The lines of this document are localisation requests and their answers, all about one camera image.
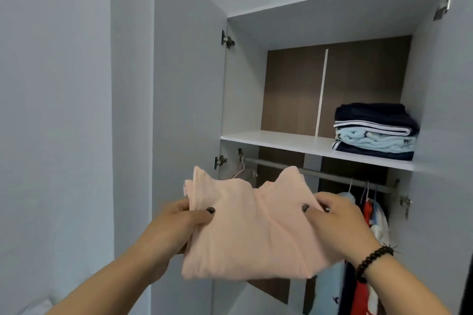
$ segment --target folded pink shirt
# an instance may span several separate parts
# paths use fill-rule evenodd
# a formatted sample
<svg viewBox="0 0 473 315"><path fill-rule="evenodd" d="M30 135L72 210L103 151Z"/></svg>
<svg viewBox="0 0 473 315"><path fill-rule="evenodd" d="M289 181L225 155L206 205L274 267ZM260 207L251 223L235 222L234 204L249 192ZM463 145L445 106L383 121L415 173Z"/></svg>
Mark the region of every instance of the folded pink shirt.
<svg viewBox="0 0 473 315"><path fill-rule="evenodd" d="M187 244L186 279L309 279L337 261L323 252L302 212L304 204L322 208L296 167L258 189L242 179L212 179L195 167L184 194L191 211L216 210Z"/></svg>

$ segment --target wardrobe door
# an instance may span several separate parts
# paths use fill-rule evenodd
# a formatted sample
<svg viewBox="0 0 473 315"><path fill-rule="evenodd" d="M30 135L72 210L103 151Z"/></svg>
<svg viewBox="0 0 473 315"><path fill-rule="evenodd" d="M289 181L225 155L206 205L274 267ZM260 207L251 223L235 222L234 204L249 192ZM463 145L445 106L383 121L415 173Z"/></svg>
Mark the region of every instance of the wardrobe door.
<svg viewBox="0 0 473 315"><path fill-rule="evenodd" d="M401 98L421 122L401 193L412 205L406 220L392 198L390 230L396 256L458 314L473 251L473 0L452 0L441 20L434 13L412 39Z"/></svg>
<svg viewBox="0 0 473 315"><path fill-rule="evenodd" d="M194 166L217 178L227 17L210 0L155 0L153 212L183 198ZM152 286L151 313L209 315L210 280L184 281L182 256Z"/></svg>

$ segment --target forearm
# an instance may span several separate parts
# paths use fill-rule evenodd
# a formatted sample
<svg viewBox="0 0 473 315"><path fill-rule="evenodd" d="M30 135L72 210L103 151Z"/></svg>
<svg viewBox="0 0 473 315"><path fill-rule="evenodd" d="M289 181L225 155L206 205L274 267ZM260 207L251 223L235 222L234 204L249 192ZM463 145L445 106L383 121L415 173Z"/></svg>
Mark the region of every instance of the forearm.
<svg viewBox="0 0 473 315"><path fill-rule="evenodd" d="M127 252L87 279L47 315L125 315L147 286L146 267Z"/></svg>
<svg viewBox="0 0 473 315"><path fill-rule="evenodd" d="M379 248L371 244L366 255ZM358 266L366 257L353 260ZM364 277L378 294L388 315L450 315L440 300L391 255L376 259Z"/></svg>

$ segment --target bracelet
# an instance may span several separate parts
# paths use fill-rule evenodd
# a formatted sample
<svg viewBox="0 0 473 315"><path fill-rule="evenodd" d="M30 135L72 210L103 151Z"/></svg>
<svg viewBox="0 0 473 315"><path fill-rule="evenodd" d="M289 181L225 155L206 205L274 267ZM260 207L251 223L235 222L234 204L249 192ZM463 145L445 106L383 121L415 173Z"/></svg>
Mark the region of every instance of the bracelet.
<svg viewBox="0 0 473 315"><path fill-rule="evenodd" d="M366 284L368 281L364 278L363 273L369 267L369 265L374 262L377 258L382 257L384 254L391 254L394 255L393 248L390 246L382 246L378 250L375 250L370 255L364 259L361 264L356 269L356 279L362 283Z"/></svg>

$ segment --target clothes rail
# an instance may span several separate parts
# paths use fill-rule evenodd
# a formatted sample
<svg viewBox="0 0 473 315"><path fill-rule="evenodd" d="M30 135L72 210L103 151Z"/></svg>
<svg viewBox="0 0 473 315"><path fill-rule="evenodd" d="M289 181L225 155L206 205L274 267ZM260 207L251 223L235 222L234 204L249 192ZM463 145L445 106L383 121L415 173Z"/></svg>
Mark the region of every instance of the clothes rail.
<svg viewBox="0 0 473 315"><path fill-rule="evenodd" d="M281 163L275 163L271 161L265 161L263 159L257 159L257 158L250 158L250 157L242 157L242 161L245 162L251 162L251 163L256 163L257 165L262 165L262 166L268 166L268 167L273 167L277 169L285 169L289 166ZM352 179L348 177L342 177L341 175L331 175L329 173L323 173L323 172L318 172L314 171L312 169L305 169L305 168L298 168L299 172L304 174L304 175L313 175L315 177L319 177L321 179L326 179L328 181L334 181L337 183L343 183L346 185L353 185L353 186L358 186L358 187L366 187L368 186L367 181L360 181L357 179ZM387 187L384 185L377 185L376 183L369 183L370 188L373 187L372 189L376 189L379 192L386 193L386 194L393 194L394 193L394 188L392 187Z"/></svg>

